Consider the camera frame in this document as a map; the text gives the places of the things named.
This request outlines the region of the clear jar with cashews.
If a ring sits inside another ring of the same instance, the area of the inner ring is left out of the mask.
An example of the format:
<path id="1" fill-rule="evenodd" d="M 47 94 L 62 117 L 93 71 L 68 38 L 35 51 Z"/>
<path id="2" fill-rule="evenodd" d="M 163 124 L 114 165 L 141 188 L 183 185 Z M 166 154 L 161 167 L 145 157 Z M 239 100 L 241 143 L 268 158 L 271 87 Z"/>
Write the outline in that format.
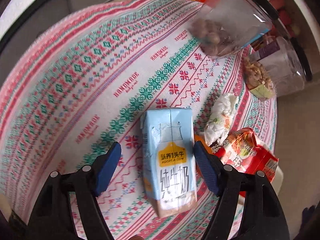
<path id="1" fill-rule="evenodd" d="M 244 77 L 249 91 L 265 101 L 303 90 L 313 75 L 297 41 L 278 36 L 244 58 Z"/>

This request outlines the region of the blue milk carton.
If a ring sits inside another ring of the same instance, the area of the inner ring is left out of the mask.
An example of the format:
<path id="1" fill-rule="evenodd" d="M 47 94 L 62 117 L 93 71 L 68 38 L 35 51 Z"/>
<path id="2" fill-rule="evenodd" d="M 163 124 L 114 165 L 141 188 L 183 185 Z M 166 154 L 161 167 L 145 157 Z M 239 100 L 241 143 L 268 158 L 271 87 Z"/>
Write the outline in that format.
<path id="1" fill-rule="evenodd" d="M 193 114 L 189 108 L 147 110 L 140 117 L 143 182 L 159 218 L 197 205 Z"/>

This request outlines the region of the white trash bin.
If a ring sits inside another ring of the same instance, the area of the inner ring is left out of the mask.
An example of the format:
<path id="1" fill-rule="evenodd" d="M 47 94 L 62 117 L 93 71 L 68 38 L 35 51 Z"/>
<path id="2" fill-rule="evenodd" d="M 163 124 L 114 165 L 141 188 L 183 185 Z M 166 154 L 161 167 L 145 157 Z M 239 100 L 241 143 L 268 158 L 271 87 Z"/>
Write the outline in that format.
<path id="1" fill-rule="evenodd" d="M 280 166 L 278 166 L 276 168 L 275 176 L 271 182 L 271 185 L 272 185 L 277 196 L 280 192 L 280 189 L 281 189 L 281 186 L 283 183 L 283 179 L 284 179 L 283 171 L 281 170 Z M 245 197 L 243 197 L 242 195 L 239 195 L 238 204 L 244 205 L 244 203 L 245 203 Z"/>

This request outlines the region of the crumpled white printed wrapper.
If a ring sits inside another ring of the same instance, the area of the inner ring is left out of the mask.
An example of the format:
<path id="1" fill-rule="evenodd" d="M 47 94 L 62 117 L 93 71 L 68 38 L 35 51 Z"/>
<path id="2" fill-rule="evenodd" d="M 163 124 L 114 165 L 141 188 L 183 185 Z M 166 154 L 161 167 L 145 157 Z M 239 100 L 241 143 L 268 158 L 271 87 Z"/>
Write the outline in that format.
<path id="1" fill-rule="evenodd" d="M 217 98 L 211 107 L 210 117 L 204 128 L 203 137 L 208 146 L 216 143 L 222 145 L 227 138 L 234 117 L 239 97 L 233 93 L 225 93 Z"/>

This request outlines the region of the clear jar with dark nuts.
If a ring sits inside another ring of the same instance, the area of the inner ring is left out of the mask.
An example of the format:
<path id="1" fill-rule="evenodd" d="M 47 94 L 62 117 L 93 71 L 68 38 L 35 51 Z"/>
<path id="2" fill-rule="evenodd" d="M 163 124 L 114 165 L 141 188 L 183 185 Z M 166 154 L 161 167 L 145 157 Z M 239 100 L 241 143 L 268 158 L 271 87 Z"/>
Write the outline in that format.
<path id="1" fill-rule="evenodd" d="M 206 0 L 189 31 L 207 55 L 222 57 L 262 37 L 278 18 L 267 0 Z"/>

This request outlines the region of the red snack bag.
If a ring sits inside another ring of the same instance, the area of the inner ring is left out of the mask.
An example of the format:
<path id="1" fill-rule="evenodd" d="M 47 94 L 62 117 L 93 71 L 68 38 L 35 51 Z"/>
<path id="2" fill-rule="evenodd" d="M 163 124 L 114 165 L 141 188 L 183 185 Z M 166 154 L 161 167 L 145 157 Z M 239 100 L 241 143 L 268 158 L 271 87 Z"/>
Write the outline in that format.
<path id="1" fill-rule="evenodd" d="M 251 128 L 230 132 L 221 145 L 213 144 L 212 154 L 239 172 L 255 174 L 263 171 L 270 182 L 276 175 L 279 162 Z"/>

